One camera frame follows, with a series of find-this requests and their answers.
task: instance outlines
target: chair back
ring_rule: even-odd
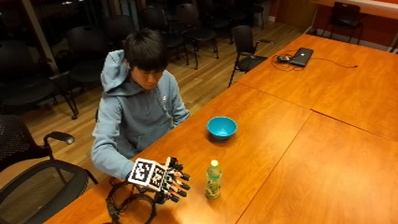
[[[232,30],[232,33],[233,33],[233,39],[237,47],[237,55],[241,52],[255,54],[256,47],[253,45],[253,31],[251,26],[248,25],[236,26]]]
[[[144,26],[152,30],[168,31],[168,23],[161,8],[148,7],[143,11]]]
[[[0,41],[0,83],[10,83],[19,77],[31,75],[34,70],[28,45],[16,40]]]
[[[19,161],[50,154],[48,147],[36,145],[26,123],[14,115],[0,115],[0,172]]]
[[[220,0],[220,6],[228,9],[236,8],[236,0]]]
[[[213,0],[199,0],[199,12],[203,15],[213,15],[215,14],[215,4]]]
[[[120,44],[127,36],[136,31],[133,18],[125,15],[106,18],[104,30],[114,44]]]
[[[200,25],[200,11],[196,5],[185,3],[176,7],[179,24],[185,26]]]
[[[332,9],[332,23],[356,26],[360,20],[360,13],[360,6],[334,2]]]
[[[96,26],[79,26],[67,31],[72,57],[79,61],[103,59],[110,52],[108,37]]]

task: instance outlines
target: black chair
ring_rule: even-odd
[[[267,57],[256,56],[259,43],[275,43],[271,40],[261,39],[256,42],[256,45],[253,45],[253,31],[248,25],[240,25],[235,27],[233,37],[237,47],[237,59],[228,87],[232,86],[236,70],[247,73],[268,59]]]
[[[332,38],[333,30],[336,27],[345,30],[350,30],[350,38],[348,41],[350,43],[350,39],[353,37],[356,30],[360,30],[358,41],[357,41],[357,44],[360,44],[362,30],[364,30],[361,18],[362,17],[361,17],[360,6],[341,3],[341,2],[334,2],[334,6],[332,8],[332,17],[325,26],[322,36],[329,26],[332,26],[332,34],[329,38]]]
[[[264,7],[261,3],[265,0],[241,0],[243,4],[245,5],[245,10],[252,12],[253,14],[260,13],[261,15],[261,30],[264,30]]]
[[[31,166],[0,190],[2,223],[44,223],[86,192],[92,173],[54,159],[48,139],[72,144],[75,138],[54,132],[38,146],[26,123],[14,115],[0,115],[0,171],[19,161],[50,157]]]
[[[136,31],[133,18],[125,15],[106,18],[104,30],[114,49],[123,49],[127,36]]]
[[[51,97],[58,104],[56,95],[62,94],[72,110],[72,118],[78,112],[67,99],[60,86],[50,78],[51,68],[42,60],[35,63],[28,45],[16,40],[0,42],[0,105],[4,114],[22,106],[36,105]]]
[[[200,26],[200,11],[193,4],[181,4],[177,6],[177,20],[181,26],[180,33],[191,41],[195,47],[195,55],[199,69],[199,55],[197,51],[200,50],[200,42],[211,41],[213,42],[213,50],[216,57],[219,58],[219,46],[216,40],[216,32],[212,29],[204,28]]]
[[[199,1],[199,19],[205,27],[215,31],[225,31],[231,37],[231,44],[233,44],[232,23],[216,13],[216,6],[213,0]]]
[[[236,0],[220,0],[219,15],[231,20],[233,27],[247,23],[248,13],[237,6]]]
[[[165,46],[168,50],[176,50],[176,58],[179,59],[179,48],[184,48],[185,58],[187,58],[187,65],[189,64],[188,60],[188,52],[185,47],[185,40],[184,37],[179,34],[169,33],[169,26],[167,23],[167,18],[164,16],[164,12],[159,7],[148,7],[143,11],[143,23],[144,26],[152,30],[160,32],[161,37],[164,39]]]
[[[79,114],[74,97],[74,87],[79,84],[102,82],[104,59],[110,52],[110,41],[104,30],[96,26],[79,26],[68,30],[67,43],[72,58],[72,68],[68,73],[72,103]]]

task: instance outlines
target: blue bowl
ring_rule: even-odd
[[[208,130],[219,140],[224,140],[236,133],[237,124],[231,118],[215,117],[208,122]]]

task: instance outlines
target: water bottle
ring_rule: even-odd
[[[219,161],[211,162],[207,175],[208,175],[207,197],[209,199],[216,199],[220,196],[220,191],[221,191],[221,170],[219,167]]]

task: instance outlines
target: green bottle cap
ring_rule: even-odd
[[[212,160],[211,164],[212,164],[213,166],[219,166],[219,161]]]

